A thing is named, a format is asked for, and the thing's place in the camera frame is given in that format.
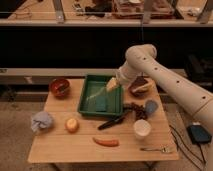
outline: white cup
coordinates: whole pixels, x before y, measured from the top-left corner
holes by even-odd
[[[135,137],[138,140],[144,139],[151,132],[151,125],[144,119],[137,120],[133,125]]]

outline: green tray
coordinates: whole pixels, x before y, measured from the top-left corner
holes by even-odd
[[[106,84],[112,76],[87,75],[84,80],[78,112],[83,116],[117,117],[123,114],[123,89],[121,86],[106,92]],[[97,111],[99,99],[105,99],[104,111]]]

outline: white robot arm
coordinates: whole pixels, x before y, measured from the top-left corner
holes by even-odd
[[[129,84],[141,72],[151,77],[192,117],[213,135],[213,95],[189,80],[160,65],[154,59],[157,50],[153,45],[130,47],[126,51],[126,62],[116,72],[119,84]],[[208,154],[205,171],[213,170],[213,143]]]

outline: fork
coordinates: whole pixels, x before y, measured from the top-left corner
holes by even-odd
[[[160,151],[161,153],[169,154],[172,153],[172,149],[170,147],[163,148],[140,148],[141,151]]]

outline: orange carrot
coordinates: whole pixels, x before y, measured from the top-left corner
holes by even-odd
[[[118,140],[99,140],[93,137],[93,141],[99,145],[106,146],[106,147],[116,147],[119,146]]]

